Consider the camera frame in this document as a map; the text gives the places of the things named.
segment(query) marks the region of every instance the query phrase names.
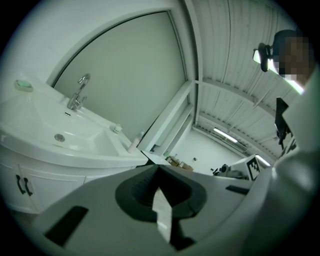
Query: soap dish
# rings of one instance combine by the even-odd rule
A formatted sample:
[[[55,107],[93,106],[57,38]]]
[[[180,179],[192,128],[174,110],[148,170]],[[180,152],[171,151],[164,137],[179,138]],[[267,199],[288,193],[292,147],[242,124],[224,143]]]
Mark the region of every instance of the soap dish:
[[[29,93],[31,93],[34,90],[31,83],[29,83],[28,81],[25,81],[25,80],[15,80],[14,87],[18,91],[24,91],[24,92],[29,92]]]

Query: corrugated metal ceiling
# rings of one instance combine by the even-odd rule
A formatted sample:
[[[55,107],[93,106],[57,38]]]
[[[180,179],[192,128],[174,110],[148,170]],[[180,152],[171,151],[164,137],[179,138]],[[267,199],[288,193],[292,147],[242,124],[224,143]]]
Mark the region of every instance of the corrugated metal ceiling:
[[[262,99],[261,102],[273,111],[277,97],[290,105],[298,93],[275,73],[262,72],[259,64],[253,61],[254,49],[259,43],[271,45],[277,31],[296,29],[288,16],[268,6],[268,1],[193,0],[192,3],[200,30],[203,78]],[[241,131],[273,156],[280,155],[281,147],[273,139],[273,134],[276,136],[274,117],[214,85],[202,86],[201,91],[201,113]],[[206,122],[200,118],[197,125],[204,128]]]

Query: sink drain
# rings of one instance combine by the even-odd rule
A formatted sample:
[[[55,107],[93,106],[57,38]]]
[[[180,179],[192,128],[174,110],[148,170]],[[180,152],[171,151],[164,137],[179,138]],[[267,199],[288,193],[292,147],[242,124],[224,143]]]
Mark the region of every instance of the sink drain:
[[[65,141],[65,137],[62,134],[59,134],[59,133],[54,135],[54,138],[58,142],[64,142]]]

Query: fluorescent light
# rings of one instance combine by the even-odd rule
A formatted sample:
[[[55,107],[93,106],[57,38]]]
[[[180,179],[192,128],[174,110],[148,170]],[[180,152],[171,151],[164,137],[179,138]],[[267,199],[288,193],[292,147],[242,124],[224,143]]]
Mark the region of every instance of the fluorescent light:
[[[266,166],[271,166],[270,163],[268,163],[266,160],[264,160],[260,155],[256,154],[255,155],[258,160],[260,160],[262,163],[264,163]]]
[[[230,141],[237,143],[238,141],[235,138],[232,138],[231,136],[229,136],[228,134],[224,133],[223,131],[218,130],[217,128],[213,129],[215,132],[217,132],[218,134],[221,134],[222,136],[226,137],[227,139],[229,139]]]
[[[253,60],[254,60],[255,62],[259,63],[259,64],[261,63],[258,50],[255,50],[255,51],[254,51]],[[277,72],[277,70],[276,70],[276,68],[275,68],[275,66],[274,66],[274,61],[273,61],[273,59],[268,59],[268,70],[271,70],[271,71],[273,71],[274,73],[276,73],[277,75],[279,75],[278,72]],[[285,79],[285,80],[286,80],[286,81],[293,87],[293,89],[295,89],[300,95],[304,93],[305,90],[304,90],[304,89],[302,88],[302,86],[299,85],[296,81],[287,80],[287,79]]]

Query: black cabinet handle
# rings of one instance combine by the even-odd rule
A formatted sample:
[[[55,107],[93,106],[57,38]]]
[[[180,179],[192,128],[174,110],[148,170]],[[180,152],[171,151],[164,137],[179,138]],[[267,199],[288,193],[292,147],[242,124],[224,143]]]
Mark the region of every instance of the black cabinet handle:
[[[23,178],[23,180],[24,180],[26,192],[28,193],[28,195],[30,197],[33,193],[28,188],[28,179],[27,178]]]
[[[19,175],[16,175],[16,183],[17,183],[17,185],[18,185],[18,188],[19,188],[21,194],[23,195],[24,193],[26,193],[26,191],[23,190],[22,187],[20,186],[20,179],[21,179],[20,176],[19,176]]]

